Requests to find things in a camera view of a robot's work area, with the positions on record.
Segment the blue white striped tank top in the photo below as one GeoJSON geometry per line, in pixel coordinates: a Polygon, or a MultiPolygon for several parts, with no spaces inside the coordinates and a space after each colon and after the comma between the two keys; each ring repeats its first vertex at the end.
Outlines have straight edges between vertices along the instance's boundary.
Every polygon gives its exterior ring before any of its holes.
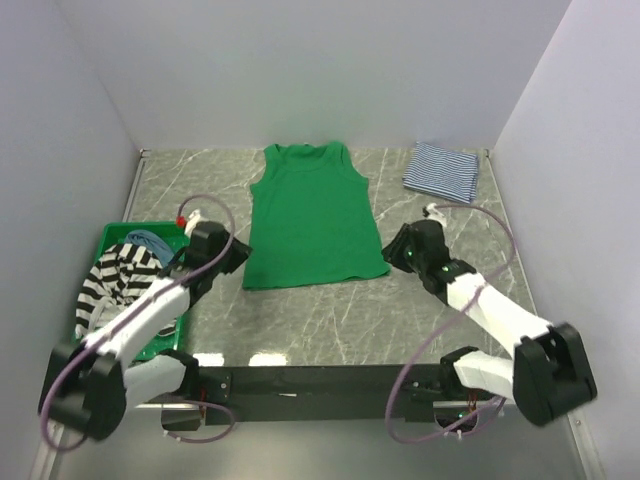
{"type": "Polygon", "coordinates": [[[471,204],[477,195],[479,157],[417,142],[402,177],[405,188],[471,204]]]}

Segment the green garment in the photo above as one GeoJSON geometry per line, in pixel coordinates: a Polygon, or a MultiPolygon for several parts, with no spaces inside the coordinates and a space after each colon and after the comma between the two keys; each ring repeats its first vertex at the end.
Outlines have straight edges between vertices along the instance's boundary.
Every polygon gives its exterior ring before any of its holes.
{"type": "Polygon", "coordinates": [[[369,181],[340,142],[265,148],[253,205],[243,287],[247,291],[385,276],[369,181]]]}

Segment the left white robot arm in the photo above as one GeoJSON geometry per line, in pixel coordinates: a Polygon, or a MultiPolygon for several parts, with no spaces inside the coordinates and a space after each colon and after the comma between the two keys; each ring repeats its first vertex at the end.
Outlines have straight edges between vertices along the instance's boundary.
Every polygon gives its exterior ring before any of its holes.
{"type": "Polygon", "coordinates": [[[125,414],[157,397],[172,396],[197,407],[227,407],[207,401],[196,358],[174,348],[146,362],[139,353],[170,323],[189,311],[220,274],[235,272],[251,248],[222,224],[196,221],[188,243],[167,263],[135,243],[116,243],[98,257],[77,303],[79,341],[51,352],[38,414],[41,428],[60,423],[82,439],[101,441],[125,414]]]}

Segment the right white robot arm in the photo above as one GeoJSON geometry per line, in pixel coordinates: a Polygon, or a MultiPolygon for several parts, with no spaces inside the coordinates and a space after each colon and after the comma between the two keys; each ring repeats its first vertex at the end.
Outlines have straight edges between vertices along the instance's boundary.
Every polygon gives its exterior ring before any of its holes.
{"type": "Polygon", "coordinates": [[[464,347],[443,356],[429,390],[460,399],[481,390],[515,402],[535,426],[594,401],[598,390],[582,338],[568,323],[554,325],[489,284],[474,267],[454,259],[443,226],[432,219],[405,224],[383,248],[384,260],[418,275],[425,290],[463,313],[496,340],[507,357],[464,347]]]}

